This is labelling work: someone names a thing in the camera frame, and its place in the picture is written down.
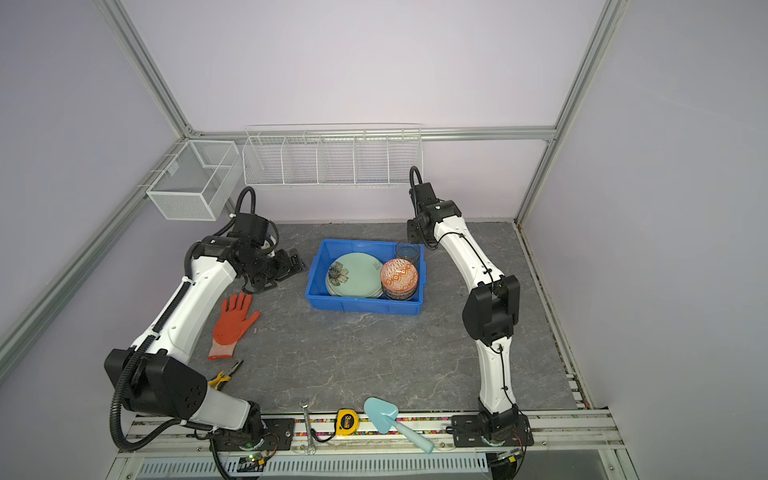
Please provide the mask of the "orange blue patterned bowl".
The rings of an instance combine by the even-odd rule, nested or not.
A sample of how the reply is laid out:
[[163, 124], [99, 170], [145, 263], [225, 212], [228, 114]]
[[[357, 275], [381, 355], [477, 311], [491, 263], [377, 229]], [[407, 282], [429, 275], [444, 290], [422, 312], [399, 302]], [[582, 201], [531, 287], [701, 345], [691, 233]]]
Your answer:
[[416, 267], [402, 259], [392, 259], [386, 262], [380, 270], [380, 281], [383, 289], [391, 291], [409, 291], [418, 288], [419, 274]]

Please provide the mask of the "red striped bowl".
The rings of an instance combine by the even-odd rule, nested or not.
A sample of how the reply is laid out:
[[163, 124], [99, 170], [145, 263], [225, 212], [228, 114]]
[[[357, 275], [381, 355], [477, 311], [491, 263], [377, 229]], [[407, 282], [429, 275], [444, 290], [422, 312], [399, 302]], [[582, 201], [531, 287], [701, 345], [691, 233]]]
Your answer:
[[409, 291], [391, 291], [389, 289], [384, 288], [383, 293], [384, 295], [389, 299], [393, 301], [408, 301], [410, 300], [416, 293], [418, 292], [417, 288], [414, 288]]

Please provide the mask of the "green pineapple plate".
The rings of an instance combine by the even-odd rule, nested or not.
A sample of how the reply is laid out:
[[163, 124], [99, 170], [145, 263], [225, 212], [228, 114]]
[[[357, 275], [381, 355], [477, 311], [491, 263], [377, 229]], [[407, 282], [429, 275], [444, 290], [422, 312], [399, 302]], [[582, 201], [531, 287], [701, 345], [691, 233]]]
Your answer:
[[380, 271], [383, 264], [374, 256], [353, 252], [334, 260], [326, 273], [326, 286], [333, 296], [379, 298], [383, 294]]

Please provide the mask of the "green glass cup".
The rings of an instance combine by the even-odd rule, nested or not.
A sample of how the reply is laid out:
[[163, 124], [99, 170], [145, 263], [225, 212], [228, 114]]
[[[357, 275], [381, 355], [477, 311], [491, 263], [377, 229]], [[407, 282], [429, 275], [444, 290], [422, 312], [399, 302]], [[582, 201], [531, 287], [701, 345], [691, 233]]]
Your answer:
[[395, 246], [395, 257], [417, 266], [421, 257], [421, 246], [407, 241], [398, 242]]

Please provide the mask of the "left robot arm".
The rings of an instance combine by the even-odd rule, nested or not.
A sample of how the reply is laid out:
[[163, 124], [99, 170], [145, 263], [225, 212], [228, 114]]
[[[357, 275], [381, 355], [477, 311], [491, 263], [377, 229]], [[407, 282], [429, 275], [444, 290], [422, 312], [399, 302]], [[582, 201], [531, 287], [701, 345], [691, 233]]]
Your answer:
[[109, 432], [119, 450], [142, 449], [173, 426], [207, 430], [245, 450], [263, 443], [259, 406], [221, 392], [189, 365], [214, 306], [221, 313], [212, 345], [224, 357], [258, 318], [254, 296], [304, 269], [296, 250], [280, 248], [275, 223], [256, 205], [254, 188], [244, 188], [225, 226], [189, 247], [181, 282], [158, 316], [130, 347], [106, 357], [114, 387]]

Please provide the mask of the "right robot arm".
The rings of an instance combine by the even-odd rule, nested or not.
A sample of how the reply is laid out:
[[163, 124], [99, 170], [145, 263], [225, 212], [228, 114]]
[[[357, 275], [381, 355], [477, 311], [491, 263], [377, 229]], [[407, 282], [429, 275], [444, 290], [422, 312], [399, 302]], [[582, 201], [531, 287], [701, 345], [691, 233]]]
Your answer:
[[468, 290], [462, 322], [478, 350], [478, 422], [483, 437], [498, 442], [522, 418], [512, 390], [510, 361], [514, 328], [519, 322], [520, 282], [490, 260], [458, 206], [438, 198], [418, 167], [410, 168], [408, 179], [414, 210], [414, 218], [407, 222], [408, 239], [430, 250], [443, 249]]

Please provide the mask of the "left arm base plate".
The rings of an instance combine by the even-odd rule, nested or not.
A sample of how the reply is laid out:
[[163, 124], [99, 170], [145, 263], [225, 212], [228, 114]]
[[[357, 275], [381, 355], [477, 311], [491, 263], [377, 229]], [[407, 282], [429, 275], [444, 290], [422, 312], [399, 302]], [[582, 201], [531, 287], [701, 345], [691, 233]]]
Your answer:
[[208, 434], [218, 451], [253, 452], [289, 450], [295, 422], [290, 418], [247, 420], [241, 430], [216, 429]]

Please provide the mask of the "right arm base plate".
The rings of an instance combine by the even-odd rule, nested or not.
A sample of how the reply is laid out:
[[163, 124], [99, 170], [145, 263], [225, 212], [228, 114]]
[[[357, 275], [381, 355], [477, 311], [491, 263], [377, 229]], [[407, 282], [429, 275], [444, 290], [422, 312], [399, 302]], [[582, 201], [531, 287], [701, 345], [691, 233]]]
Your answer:
[[459, 448], [529, 447], [534, 444], [529, 419], [523, 413], [513, 412], [506, 417], [488, 416], [484, 412], [454, 415], [446, 431]]

